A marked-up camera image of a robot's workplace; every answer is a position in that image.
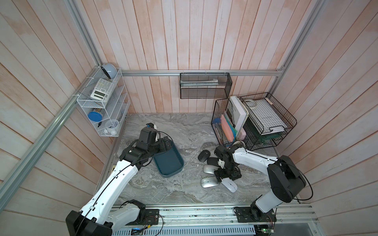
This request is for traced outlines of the silver mouse front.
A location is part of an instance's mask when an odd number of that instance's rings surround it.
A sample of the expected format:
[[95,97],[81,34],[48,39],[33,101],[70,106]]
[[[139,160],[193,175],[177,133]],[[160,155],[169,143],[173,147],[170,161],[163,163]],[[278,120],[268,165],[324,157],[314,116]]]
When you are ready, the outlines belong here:
[[218,186],[218,180],[215,176],[212,177],[206,177],[201,180],[201,186],[203,188],[210,188],[210,187],[215,187]]

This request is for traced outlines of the silver mouse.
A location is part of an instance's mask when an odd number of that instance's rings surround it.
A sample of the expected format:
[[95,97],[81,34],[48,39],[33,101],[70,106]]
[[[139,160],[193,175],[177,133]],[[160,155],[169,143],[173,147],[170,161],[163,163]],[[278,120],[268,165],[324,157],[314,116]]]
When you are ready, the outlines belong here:
[[214,175],[215,171],[217,171],[218,169],[219,169],[219,167],[218,166],[214,166],[214,165],[204,165],[203,166],[203,172],[207,173],[207,174]]
[[218,186],[218,180],[215,176],[212,177],[206,177],[201,180],[201,186],[203,188],[210,188],[210,187],[215,187]]

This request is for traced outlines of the teal storage box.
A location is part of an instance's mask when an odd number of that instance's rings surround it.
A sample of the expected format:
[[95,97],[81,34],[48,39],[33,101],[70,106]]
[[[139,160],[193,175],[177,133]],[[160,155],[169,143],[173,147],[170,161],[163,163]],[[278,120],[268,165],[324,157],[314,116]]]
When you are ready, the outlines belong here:
[[183,157],[173,142],[171,142],[170,150],[154,156],[154,162],[159,173],[164,178],[170,178],[180,173],[185,164]]

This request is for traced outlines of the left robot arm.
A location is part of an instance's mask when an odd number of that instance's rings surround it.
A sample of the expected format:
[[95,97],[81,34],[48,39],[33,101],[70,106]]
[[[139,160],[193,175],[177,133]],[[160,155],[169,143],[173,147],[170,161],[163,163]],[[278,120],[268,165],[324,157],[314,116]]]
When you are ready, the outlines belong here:
[[71,211],[66,224],[71,236],[110,236],[127,224],[143,224],[149,227],[151,217],[145,205],[137,200],[128,200],[124,206],[112,211],[123,189],[137,172],[156,155],[172,148],[172,138],[150,126],[141,130],[140,136],[126,147],[115,169],[97,193],[80,210]]

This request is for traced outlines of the tape roll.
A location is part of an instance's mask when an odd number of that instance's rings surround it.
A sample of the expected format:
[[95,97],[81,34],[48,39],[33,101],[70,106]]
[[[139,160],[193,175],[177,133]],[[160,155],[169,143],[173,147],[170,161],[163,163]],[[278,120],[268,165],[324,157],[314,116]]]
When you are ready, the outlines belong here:
[[244,148],[244,147],[245,147],[245,143],[244,143],[243,141],[240,141],[240,140],[235,141],[235,142],[233,143],[233,145],[234,145],[234,146],[237,146],[238,148]]

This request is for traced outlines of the black mouse rear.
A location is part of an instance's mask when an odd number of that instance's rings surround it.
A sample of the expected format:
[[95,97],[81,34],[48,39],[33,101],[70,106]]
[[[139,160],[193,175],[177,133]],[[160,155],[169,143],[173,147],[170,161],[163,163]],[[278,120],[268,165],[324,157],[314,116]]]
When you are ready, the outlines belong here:
[[211,156],[211,153],[205,149],[198,155],[198,160],[200,162],[205,162],[209,157]]

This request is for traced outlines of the white computer mouse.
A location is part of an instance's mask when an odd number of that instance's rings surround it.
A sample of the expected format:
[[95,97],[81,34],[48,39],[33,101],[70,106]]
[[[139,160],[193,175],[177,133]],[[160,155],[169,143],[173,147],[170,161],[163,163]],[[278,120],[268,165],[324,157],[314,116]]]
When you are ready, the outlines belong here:
[[230,178],[224,178],[221,180],[221,183],[231,192],[235,193],[238,189],[237,184]]

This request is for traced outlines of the white calculator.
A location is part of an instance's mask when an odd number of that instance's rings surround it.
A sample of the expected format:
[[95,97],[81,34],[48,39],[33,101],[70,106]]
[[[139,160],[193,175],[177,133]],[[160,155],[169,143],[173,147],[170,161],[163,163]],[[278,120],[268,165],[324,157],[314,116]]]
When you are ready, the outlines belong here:
[[109,100],[114,87],[115,85],[112,82],[105,79],[99,79],[90,95],[90,98],[106,103]]

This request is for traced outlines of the black mouse flat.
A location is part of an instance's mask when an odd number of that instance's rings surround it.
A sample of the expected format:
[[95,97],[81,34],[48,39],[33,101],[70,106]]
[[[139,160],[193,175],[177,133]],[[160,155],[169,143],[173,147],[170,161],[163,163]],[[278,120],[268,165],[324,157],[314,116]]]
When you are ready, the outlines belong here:
[[207,159],[207,164],[219,167],[218,158],[216,158],[216,157],[209,157]]

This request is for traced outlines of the grid notepad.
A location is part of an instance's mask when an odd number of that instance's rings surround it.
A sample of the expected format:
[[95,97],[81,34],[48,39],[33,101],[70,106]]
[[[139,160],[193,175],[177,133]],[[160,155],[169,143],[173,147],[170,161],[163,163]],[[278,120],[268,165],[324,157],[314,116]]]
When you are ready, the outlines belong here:
[[247,99],[244,100],[244,104],[249,109],[249,114],[255,127],[262,135],[283,132],[287,128],[287,125],[266,99]]

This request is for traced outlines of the pink folder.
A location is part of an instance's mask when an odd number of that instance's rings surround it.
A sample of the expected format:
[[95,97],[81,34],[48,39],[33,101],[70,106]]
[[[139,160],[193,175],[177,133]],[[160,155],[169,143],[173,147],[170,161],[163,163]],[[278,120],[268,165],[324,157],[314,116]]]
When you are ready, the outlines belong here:
[[234,141],[234,133],[233,130],[231,129],[230,125],[227,122],[227,119],[225,118],[224,115],[221,115],[220,117],[220,122],[221,122],[221,128],[229,142]]

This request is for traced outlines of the white book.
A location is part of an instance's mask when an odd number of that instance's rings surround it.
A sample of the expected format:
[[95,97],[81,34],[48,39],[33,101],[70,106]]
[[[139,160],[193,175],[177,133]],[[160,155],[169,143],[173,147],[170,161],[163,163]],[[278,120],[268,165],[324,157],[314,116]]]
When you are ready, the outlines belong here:
[[249,112],[237,96],[231,96],[229,102],[231,105],[231,108],[229,109],[231,115],[230,119],[236,130],[236,138],[239,138],[241,130],[249,116]]

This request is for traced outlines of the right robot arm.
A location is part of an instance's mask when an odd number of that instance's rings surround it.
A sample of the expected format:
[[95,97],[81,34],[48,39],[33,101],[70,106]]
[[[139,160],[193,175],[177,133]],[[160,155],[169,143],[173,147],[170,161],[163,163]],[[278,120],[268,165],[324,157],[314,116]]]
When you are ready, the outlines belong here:
[[214,172],[217,182],[234,184],[242,177],[239,165],[245,165],[269,177],[271,190],[257,198],[250,208],[254,218],[268,213],[282,203],[291,202],[305,187],[306,178],[290,157],[275,158],[249,151],[242,146],[218,146],[214,151],[219,168]]

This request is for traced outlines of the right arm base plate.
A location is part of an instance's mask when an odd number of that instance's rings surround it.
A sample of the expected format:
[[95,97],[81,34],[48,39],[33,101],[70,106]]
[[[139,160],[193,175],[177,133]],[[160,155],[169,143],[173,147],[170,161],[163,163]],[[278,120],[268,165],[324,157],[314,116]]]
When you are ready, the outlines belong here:
[[239,223],[275,223],[277,221],[275,212],[271,209],[263,213],[257,207],[239,207],[233,209]]

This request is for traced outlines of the black mesh wall basket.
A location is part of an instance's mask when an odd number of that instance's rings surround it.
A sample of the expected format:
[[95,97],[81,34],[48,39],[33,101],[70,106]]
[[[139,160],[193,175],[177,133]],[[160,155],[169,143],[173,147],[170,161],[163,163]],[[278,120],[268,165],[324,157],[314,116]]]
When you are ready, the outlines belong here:
[[181,99],[228,98],[232,87],[229,73],[181,73]]

